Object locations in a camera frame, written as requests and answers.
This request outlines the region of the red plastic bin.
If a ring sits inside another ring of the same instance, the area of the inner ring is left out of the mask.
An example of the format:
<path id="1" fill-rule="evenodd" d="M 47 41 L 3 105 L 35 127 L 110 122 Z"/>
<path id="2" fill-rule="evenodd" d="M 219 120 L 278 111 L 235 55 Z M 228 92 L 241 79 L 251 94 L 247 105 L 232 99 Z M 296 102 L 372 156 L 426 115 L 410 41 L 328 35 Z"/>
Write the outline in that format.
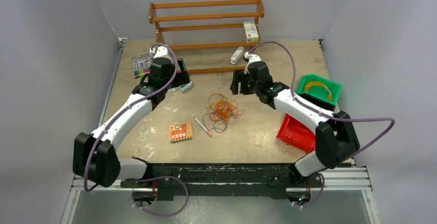
<path id="1" fill-rule="evenodd" d="M 276 135 L 287 145 L 294 146 L 306 154 L 315 150 L 315 135 L 302 123 L 286 114 Z"/>

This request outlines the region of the orange snack packet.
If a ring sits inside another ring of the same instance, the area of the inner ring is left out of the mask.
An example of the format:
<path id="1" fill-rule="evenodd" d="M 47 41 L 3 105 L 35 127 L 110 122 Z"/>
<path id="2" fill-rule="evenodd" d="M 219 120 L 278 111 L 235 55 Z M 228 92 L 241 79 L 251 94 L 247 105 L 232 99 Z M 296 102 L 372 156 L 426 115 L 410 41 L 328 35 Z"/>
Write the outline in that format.
<path id="1" fill-rule="evenodd" d="M 169 126 L 169 142 L 177 143 L 194 137 L 191 122 L 178 123 Z"/>

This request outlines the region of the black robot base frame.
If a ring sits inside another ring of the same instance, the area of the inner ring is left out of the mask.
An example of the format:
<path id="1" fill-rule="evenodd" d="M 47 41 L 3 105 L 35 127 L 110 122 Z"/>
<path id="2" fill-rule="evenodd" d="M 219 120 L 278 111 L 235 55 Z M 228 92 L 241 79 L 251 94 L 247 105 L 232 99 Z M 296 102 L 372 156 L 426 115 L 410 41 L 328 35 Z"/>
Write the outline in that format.
<path id="1" fill-rule="evenodd" d="M 318 173 L 302 177 L 292 163 L 148 163 L 141 179 L 121 182 L 122 188 L 156 193 L 159 201 L 189 195 L 307 202 L 320 186 Z"/>

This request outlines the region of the red marker pen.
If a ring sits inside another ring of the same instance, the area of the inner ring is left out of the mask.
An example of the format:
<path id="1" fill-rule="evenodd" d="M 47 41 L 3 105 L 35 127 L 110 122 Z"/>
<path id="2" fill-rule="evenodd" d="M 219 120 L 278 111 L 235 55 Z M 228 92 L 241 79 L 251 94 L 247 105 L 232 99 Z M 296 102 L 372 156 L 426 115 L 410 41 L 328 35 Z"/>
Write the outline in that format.
<path id="1" fill-rule="evenodd" d="M 201 127 L 201 129 L 209 136 L 209 137 L 213 137 L 212 133 L 209 131 L 209 129 L 203 124 L 202 121 L 200 121 L 196 116 L 193 117 L 193 119 L 195 120 L 195 122 Z"/>

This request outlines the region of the wooden shelf rack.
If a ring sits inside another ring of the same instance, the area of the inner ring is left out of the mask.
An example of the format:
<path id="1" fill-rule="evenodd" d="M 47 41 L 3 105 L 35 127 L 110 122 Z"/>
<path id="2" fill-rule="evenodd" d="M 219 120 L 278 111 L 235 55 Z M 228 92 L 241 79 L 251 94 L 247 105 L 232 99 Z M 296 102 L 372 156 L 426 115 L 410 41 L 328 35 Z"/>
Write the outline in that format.
<path id="1" fill-rule="evenodd" d="M 220 6 L 243 6 L 256 5 L 252 12 L 222 12 L 213 14 L 179 14 L 171 16 L 159 16 L 157 10 L 160 9 L 188 9 L 188 8 L 203 8 L 203 7 L 220 7 Z M 185 3 L 165 3 L 154 4 L 150 3 L 148 11 L 148 20 L 155 25 L 156 42 L 165 43 L 164 32 L 177 31 L 196 31 L 196 30 L 215 30 L 215 29 L 236 29 L 243 28 L 243 23 L 226 23 L 226 24 L 210 24 L 210 25 L 188 25 L 188 26 L 170 26 L 162 27 L 162 22 L 177 22 L 177 21 L 201 21 L 201 20 L 218 20 L 218 19 L 236 19 L 236 18 L 254 18 L 255 28 L 259 32 L 259 19 L 265 16 L 265 9 L 262 0 L 227 0 L 227 1 L 203 1 L 203 2 L 185 2 Z M 189 50 L 189 49 L 216 49 L 227 47 L 250 47 L 253 49 L 258 42 L 226 42 L 226 43 L 201 43 L 187 45 L 171 45 L 173 50 Z M 201 68 L 188 70 L 190 74 L 210 74 L 210 73 L 225 73 L 235 70 L 244 70 L 243 66 L 234 67 L 216 67 L 216 68 Z"/>

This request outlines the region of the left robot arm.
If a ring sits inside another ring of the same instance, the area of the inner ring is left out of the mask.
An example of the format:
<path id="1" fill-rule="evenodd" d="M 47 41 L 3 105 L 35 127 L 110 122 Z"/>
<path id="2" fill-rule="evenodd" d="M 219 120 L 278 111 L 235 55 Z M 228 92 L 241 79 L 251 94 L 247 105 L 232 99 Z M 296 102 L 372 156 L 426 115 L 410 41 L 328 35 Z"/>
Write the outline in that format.
<path id="1" fill-rule="evenodd" d="M 132 94 L 116 113 L 90 134 L 81 132 L 74 140 L 73 173 L 103 187 L 116 180 L 133 179 L 140 187 L 153 183 L 154 174 L 147 162 L 139 158 L 120 159 L 117 150 L 137 123 L 161 103 L 168 89 L 190 82 L 182 58 L 174 63 L 165 57 L 152 60 L 150 72 L 132 90 Z"/>

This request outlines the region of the white cardboard box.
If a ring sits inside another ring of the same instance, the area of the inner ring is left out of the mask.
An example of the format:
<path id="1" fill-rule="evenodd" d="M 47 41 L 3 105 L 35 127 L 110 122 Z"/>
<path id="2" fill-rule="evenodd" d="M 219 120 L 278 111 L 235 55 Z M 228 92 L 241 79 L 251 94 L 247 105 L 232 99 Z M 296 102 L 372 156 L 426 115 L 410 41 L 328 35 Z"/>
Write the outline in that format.
<path id="1" fill-rule="evenodd" d="M 259 34 L 257 24 L 254 21 L 243 22 L 243 28 L 245 31 L 245 37 L 247 43 L 258 43 Z"/>

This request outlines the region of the marker pen set pack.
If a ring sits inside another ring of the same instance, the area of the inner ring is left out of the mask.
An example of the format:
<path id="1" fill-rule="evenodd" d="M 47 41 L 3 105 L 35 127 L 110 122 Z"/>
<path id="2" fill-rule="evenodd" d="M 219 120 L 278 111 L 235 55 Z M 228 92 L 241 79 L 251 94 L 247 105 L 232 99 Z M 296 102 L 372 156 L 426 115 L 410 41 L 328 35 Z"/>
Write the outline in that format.
<path id="1" fill-rule="evenodd" d="M 149 74 L 152 59 L 153 57 L 151 54 L 143 54 L 131 58 L 133 75 L 135 78 L 140 78 Z"/>

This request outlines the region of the aluminium rail frame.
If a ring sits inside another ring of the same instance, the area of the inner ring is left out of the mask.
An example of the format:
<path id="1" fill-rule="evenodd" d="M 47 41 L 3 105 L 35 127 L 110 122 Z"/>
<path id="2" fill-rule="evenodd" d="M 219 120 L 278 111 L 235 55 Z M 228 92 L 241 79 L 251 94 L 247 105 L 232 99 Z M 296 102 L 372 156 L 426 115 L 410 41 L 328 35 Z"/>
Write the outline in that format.
<path id="1" fill-rule="evenodd" d="M 296 94 L 289 86 L 274 82 L 268 66 L 249 51 L 243 70 L 235 70 L 233 94 L 256 94 L 260 101 L 297 119 L 315 135 L 315 150 L 294 163 L 151 163 L 140 158 L 120 159 L 117 149 L 127 134 L 153 112 L 169 88 L 189 82 L 184 60 L 163 43 L 150 48 L 150 73 L 134 88 L 122 107 L 93 132 L 75 137 L 73 168 L 84 179 L 84 189 L 110 187 L 121 180 L 132 188 L 133 206 L 145 211 L 146 203 L 174 196 L 269 196 L 288 199 L 305 208 L 315 198 L 310 186 L 324 187 L 322 171 L 334 169 L 360 153 L 354 123 L 346 112 L 334 113 Z"/>

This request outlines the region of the black plastic bin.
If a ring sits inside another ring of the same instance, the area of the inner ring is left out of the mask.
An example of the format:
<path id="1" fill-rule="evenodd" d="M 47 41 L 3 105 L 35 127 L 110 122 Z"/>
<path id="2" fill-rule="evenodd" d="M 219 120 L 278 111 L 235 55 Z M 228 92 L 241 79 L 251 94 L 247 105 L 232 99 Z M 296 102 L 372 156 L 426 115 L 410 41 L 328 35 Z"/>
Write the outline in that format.
<path id="1" fill-rule="evenodd" d="M 319 99 L 319 98 L 314 97 L 314 96 L 307 94 L 307 93 L 300 93 L 300 94 L 298 94 L 298 96 L 315 104 L 316 106 L 318 106 L 320 108 L 323 108 L 323 109 L 326 109 L 329 111 L 335 111 L 336 105 L 333 105 L 326 100 Z"/>

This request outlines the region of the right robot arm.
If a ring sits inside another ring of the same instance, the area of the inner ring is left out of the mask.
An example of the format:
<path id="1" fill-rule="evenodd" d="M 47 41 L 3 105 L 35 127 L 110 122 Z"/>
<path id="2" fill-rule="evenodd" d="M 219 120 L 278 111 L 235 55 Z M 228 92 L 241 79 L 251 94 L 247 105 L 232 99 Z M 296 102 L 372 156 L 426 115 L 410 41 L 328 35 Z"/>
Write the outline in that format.
<path id="1" fill-rule="evenodd" d="M 295 186 L 304 185 L 315 172 L 336 168 L 360 149 L 346 112 L 319 108 L 284 83 L 274 82 L 265 62 L 253 62 L 245 70 L 235 70 L 230 90 L 234 95 L 256 94 L 262 103 L 296 119 L 315 135 L 315 150 L 297 160 L 295 169 L 289 173 Z"/>

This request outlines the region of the blue toothbrush blister pack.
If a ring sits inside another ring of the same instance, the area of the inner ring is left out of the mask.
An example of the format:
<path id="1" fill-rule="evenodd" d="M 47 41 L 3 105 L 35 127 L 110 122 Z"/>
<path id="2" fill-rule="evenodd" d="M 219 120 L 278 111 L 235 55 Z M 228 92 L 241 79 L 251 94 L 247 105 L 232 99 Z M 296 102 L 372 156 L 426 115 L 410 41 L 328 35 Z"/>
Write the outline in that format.
<path id="1" fill-rule="evenodd" d="M 169 88 L 167 92 L 168 92 L 168 93 L 173 93 L 173 92 L 178 91 L 180 88 L 181 88 L 181 86 L 173 87 L 173 88 Z"/>

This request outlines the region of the green plastic bin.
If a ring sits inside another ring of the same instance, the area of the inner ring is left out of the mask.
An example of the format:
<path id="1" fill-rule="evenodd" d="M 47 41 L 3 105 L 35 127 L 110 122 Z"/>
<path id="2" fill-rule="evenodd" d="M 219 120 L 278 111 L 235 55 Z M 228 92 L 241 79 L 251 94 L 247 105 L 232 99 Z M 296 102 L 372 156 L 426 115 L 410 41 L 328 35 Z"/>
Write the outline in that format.
<path id="1" fill-rule="evenodd" d="M 342 85 L 316 74 L 302 76 L 295 93 L 307 93 L 337 105 Z"/>

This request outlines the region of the white stapler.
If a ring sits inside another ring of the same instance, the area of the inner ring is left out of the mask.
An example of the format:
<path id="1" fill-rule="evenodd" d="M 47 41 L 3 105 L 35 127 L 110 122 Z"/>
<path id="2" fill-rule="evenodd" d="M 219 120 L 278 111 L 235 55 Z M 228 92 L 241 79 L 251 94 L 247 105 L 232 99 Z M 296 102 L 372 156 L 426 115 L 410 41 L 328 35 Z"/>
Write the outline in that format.
<path id="1" fill-rule="evenodd" d="M 231 64 L 236 64 L 239 59 L 244 55 L 245 51 L 244 51 L 244 47 L 243 46 L 239 46 L 235 52 L 231 55 L 230 57 L 230 63 Z"/>

